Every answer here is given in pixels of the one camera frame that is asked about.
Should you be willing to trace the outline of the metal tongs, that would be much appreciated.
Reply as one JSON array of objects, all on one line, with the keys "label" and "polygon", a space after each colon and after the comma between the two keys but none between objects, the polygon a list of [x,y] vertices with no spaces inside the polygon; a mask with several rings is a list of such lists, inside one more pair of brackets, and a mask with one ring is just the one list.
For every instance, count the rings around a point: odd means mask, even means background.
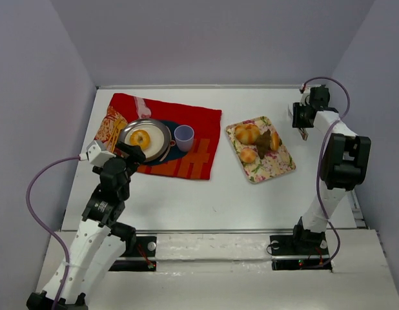
[{"label": "metal tongs", "polygon": [[303,141],[307,141],[307,138],[309,137],[309,134],[308,134],[308,132],[306,131],[306,129],[305,128],[298,128],[298,132],[300,133],[300,135],[301,135],[301,137],[302,137],[302,139],[303,139]]}]

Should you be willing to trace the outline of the orange ring donut bread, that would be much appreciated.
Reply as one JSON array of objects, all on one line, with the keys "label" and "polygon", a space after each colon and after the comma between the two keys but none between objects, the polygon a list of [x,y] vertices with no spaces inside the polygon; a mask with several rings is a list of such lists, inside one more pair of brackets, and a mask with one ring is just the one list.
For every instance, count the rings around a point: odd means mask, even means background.
[{"label": "orange ring donut bread", "polygon": [[135,130],[129,137],[131,146],[140,146],[142,150],[149,148],[150,136],[145,130]]}]

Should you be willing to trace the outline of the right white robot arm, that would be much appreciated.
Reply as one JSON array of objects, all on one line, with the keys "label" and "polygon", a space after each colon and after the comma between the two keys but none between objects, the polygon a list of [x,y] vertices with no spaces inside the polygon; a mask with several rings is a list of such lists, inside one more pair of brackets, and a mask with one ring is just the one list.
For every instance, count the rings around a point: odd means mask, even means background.
[{"label": "right white robot arm", "polygon": [[348,128],[335,108],[329,106],[326,85],[300,88],[302,98],[292,104],[292,126],[307,139],[307,129],[323,134],[316,170],[316,194],[307,212],[294,226],[292,246],[298,253],[309,253],[325,241],[325,231],[338,204],[367,172],[371,139]]}]

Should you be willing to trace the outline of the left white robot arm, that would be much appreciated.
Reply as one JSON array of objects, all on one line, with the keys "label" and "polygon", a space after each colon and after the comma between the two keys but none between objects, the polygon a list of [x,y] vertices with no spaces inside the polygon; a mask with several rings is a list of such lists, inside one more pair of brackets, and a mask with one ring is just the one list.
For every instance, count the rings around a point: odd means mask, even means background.
[{"label": "left white robot arm", "polygon": [[75,160],[87,161],[99,176],[81,215],[79,227],[70,246],[52,231],[32,208],[30,193],[26,204],[34,220],[60,244],[64,252],[59,267],[41,292],[31,293],[28,309],[88,309],[86,299],[104,278],[112,264],[135,245],[135,228],[119,223],[118,218],[130,196],[130,177],[145,161],[141,147],[116,143],[117,153],[94,140]]}]

